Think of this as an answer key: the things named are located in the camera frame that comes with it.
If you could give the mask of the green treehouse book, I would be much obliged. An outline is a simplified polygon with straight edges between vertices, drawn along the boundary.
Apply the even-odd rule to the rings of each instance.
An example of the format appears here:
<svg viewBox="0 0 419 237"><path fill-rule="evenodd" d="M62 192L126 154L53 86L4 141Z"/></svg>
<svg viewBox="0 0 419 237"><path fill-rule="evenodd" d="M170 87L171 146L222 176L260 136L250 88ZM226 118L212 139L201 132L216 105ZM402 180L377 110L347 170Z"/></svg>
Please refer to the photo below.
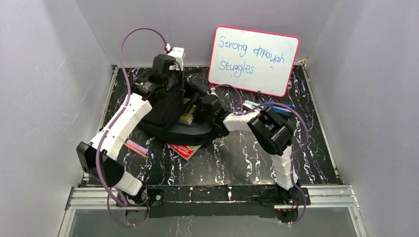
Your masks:
<svg viewBox="0 0 419 237"><path fill-rule="evenodd" d="M193 119L194 119L193 113L194 113L194 110L195 109L196 109L196 105L193 105L188 112L184 113L180 117L180 119L178 120L178 122L181 123L181 124L185 124L185 125L191 125L192 122L193 122Z"/></svg>

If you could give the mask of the black backpack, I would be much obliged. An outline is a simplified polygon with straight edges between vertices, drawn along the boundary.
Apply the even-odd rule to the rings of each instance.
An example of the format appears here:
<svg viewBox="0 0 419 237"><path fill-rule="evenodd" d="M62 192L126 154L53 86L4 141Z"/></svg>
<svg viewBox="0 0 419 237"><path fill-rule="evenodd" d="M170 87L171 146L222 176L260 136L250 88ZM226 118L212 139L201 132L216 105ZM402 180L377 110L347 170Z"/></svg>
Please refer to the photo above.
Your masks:
<svg viewBox="0 0 419 237"><path fill-rule="evenodd" d="M144 71L134 82L132 95L144 95L152 109L137 123L146 135L162 143L177 145L203 145L219 136L210 123L193 122L192 125L180 124L178 120L185 113L184 98L192 96L193 105L198 106L201 99L208 95L193 83L185 82L175 88L166 88L150 81L151 68Z"/></svg>

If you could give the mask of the red treehouse book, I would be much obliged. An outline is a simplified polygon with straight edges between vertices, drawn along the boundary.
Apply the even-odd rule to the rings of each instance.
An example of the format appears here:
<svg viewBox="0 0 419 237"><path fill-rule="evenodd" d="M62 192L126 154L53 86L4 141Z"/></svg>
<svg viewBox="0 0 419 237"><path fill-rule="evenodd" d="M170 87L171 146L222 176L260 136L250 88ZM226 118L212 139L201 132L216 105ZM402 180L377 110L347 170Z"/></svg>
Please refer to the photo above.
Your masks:
<svg viewBox="0 0 419 237"><path fill-rule="evenodd" d="M202 146L177 145L172 143L167 143L167 145L186 161L188 161L193 156L193 154Z"/></svg>

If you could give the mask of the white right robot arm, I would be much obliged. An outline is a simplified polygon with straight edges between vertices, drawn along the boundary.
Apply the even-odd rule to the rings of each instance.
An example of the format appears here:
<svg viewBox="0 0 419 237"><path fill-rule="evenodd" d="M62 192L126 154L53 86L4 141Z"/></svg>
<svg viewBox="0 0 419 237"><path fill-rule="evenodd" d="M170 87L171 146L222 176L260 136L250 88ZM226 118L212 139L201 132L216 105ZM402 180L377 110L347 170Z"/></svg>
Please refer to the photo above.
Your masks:
<svg viewBox="0 0 419 237"><path fill-rule="evenodd" d="M231 112L223 108L216 95L210 94L203 97L193 116L210 123L219 136L226 136L232 131L251 132L271 157L279 200L292 204L297 199L298 176L292 158L293 132L288 122L272 107Z"/></svg>

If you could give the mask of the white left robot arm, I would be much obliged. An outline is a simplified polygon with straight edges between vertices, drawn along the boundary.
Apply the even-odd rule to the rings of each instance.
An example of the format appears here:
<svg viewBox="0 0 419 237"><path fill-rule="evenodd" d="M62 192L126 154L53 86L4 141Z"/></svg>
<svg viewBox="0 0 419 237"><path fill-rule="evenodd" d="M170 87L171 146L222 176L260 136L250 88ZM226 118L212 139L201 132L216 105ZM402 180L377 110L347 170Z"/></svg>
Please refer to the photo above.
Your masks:
<svg viewBox="0 0 419 237"><path fill-rule="evenodd" d="M80 142L76 148L85 173L104 186L125 192L135 205L143 205L148 193L142 189L142 182L117 162L119 151L155 104L183 84L183 59L183 48L178 47L168 54L157 55L152 68L134 81L111 120L88 143Z"/></svg>

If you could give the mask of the pink framed whiteboard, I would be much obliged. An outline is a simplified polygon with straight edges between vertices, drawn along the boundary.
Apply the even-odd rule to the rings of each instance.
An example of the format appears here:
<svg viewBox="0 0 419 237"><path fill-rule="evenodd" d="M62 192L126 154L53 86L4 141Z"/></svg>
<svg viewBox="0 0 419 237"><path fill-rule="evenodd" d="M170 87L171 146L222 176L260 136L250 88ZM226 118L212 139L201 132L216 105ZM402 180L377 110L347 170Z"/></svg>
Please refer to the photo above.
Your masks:
<svg viewBox="0 0 419 237"><path fill-rule="evenodd" d="M299 43L295 36L218 26L208 81L283 97L288 92Z"/></svg>

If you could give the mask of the pink highlighter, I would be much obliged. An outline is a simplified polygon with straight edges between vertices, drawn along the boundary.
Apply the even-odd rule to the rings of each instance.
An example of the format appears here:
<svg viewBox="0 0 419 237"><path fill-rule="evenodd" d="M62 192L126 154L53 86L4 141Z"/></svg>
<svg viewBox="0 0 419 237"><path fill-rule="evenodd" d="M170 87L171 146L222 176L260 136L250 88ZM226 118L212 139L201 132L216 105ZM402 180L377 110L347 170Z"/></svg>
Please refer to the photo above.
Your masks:
<svg viewBox="0 0 419 237"><path fill-rule="evenodd" d="M130 146L136 148L140 152L144 153L145 155L147 155L147 153L148 153L148 149L147 148L145 148L145 147L143 147L143 146L141 146L141 145L139 145L139 144L137 144L137 143L135 143L135 142L133 142L131 140L127 140L126 143L129 144Z"/></svg>

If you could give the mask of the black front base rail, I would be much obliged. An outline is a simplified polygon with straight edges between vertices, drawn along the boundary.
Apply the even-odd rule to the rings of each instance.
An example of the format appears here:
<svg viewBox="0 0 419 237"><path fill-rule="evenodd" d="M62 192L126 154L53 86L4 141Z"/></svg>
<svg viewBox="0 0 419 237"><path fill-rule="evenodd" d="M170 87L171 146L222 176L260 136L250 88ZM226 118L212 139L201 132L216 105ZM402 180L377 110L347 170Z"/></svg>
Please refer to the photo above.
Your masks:
<svg viewBox="0 0 419 237"><path fill-rule="evenodd" d="M273 218L289 203L276 185L149 186L150 218L258 216Z"/></svg>

